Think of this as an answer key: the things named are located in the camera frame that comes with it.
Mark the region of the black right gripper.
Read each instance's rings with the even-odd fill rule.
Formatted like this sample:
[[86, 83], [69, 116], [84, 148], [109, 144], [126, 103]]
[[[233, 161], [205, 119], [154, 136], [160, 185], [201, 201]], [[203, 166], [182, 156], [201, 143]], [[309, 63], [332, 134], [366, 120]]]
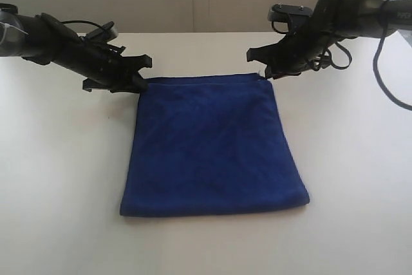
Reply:
[[265, 68], [266, 79], [299, 76], [332, 64], [329, 47], [337, 42], [336, 15], [341, 0], [318, 0], [312, 16], [277, 44], [249, 48], [247, 62], [273, 62]]

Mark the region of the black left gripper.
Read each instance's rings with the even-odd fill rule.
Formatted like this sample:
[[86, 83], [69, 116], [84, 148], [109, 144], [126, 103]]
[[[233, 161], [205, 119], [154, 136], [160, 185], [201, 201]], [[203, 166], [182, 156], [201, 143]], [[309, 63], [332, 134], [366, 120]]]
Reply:
[[108, 90], [111, 93], [144, 93], [147, 81], [139, 74], [142, 68], [152, 68], [152, 58], [146, 54], [123, 56], [126, 49], [109, 43], [87, 40], [85, 35], [102, 25], [85, 20], [60, 21], [50, 14], [41, 14], [53, 42], [41, 56], [41, 64], [57, 64], [85, 77], [82, 89]]

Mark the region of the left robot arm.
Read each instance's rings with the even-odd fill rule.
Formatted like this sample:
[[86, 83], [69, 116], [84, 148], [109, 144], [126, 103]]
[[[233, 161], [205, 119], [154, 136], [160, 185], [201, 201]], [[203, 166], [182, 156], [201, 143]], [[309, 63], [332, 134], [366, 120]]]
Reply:
[[151, 68], [148, 55], [124, 56], [125, 47], [112, 45], [117, 38], [114, 22], [100, 25], [86, 35], [69, 28], [50, 14], [20, 15], [15, 5], [1, 4], [1, 56], [20, 57], [46, 66], [55, 63], [83, 76], [85, 91], [143, 93], [148, 82], [139, 73]]

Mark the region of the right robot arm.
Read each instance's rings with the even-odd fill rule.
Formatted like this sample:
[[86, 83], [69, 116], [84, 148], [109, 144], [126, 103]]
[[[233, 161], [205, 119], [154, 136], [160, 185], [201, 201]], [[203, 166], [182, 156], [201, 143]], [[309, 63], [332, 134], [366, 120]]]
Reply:
[[346, 39], [381, 39], [397, 30], [411, 29], [411, 0], [318, 0], [314, 9], [275, 4], [268, 21], [285, 23], [288, 30], [274, 44], [249, 48], [247, 61], [266, 65], [265, 77], [280, 79], [304, 71], [332, 67], [331, 46]]

